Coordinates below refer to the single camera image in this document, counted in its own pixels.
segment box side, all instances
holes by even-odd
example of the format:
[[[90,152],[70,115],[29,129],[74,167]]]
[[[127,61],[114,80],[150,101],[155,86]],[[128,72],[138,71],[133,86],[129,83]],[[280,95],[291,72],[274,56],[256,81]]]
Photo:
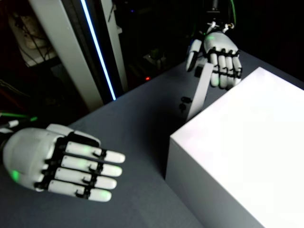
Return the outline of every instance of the box side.
[[[264,228],[172,138],[166,182],[205,228]]]

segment gray table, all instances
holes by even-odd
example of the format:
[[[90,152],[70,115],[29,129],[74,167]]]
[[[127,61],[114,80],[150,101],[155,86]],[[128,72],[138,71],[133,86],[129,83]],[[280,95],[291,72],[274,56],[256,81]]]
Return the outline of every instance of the gray table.
[[[243,75],[263,67],[287,81],[304,84],[271,65],[242,53]],[[201,228],[164,180],[169,136],[187,112],[182,96],[193,97],[198,78],[184,64],[125,94],[71,127],[90,133],[102,146],[123,152],[123,175],[108,203],[48,192],[36,193],[15,184],[0,168],[0,226],[3,228]],[[205,107],[226,91],[209,88]]]

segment box top surface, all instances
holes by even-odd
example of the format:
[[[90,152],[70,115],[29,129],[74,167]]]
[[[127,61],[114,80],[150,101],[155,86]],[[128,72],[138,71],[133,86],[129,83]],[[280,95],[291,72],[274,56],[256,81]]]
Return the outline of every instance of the box top surface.
[[[171,137],[266,228],[304,228],[304,91],[258,68]]]

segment led light strip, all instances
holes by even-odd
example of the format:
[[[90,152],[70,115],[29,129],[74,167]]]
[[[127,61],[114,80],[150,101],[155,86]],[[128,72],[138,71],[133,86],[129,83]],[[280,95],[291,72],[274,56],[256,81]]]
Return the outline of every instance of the led light strip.
[[[89,25],[91,35],[92,35],[92,38],[93,38],[93,41],[94,41],[94,44],[95,44],[95,48],[97,50],[101,66],[102,66],[104,74],[105,74],[106,81],[108,82],[112,98],[115,101],[116,97],[115,97],[115,94],[114,94],[114,90],[112,88],[112,84],[111,84],[111,81],[110,81],[110,78],[109,78],[109,74],[108,74],[108,71],[106,70],[106,67],[105,67],[104,58],[103,58],[103,55],[101,54],[101,50],[100,50],[100,47],[99,47],[99,44],[98,44],[98,41],[97,41],[97,37],[96,37],[95,30],[94,30],[94,27],[93,27],[93,24],[92,24],[92,21],[91,21],[91,17],[90,17],[89,11],[88,11],[87,6],[86,6],[86,0],[80,0],[80,1],[81,1],[82,8],[84,9],[84,12],[85,12],[85,18],[86,18],[86,21]]]

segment robotic hand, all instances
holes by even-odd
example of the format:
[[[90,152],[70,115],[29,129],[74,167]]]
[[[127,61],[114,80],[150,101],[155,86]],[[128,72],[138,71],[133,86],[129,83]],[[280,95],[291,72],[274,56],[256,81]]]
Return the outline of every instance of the robotic hand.
[[[208,61],[214,65],[211,76],[211,85],[220,88],[230,89],[241,81],[242,65],[239,61],[239,49],[232,40],[225,35],[228,27],[233,24],[225,25],[224,29],[216,30],[215,22],[210,25],[204,39],[204,52]],[[186,70],[191,71],[197,62],[201,49],[202,41],[196,39],[191,45]]]
[[[6,141],[3,163],[26,188],[107,202],[117,185],[110,177],[122,168],[105,162],[123,163],[125,156],[99,147],[97,138],[65,126],[25,128]]]

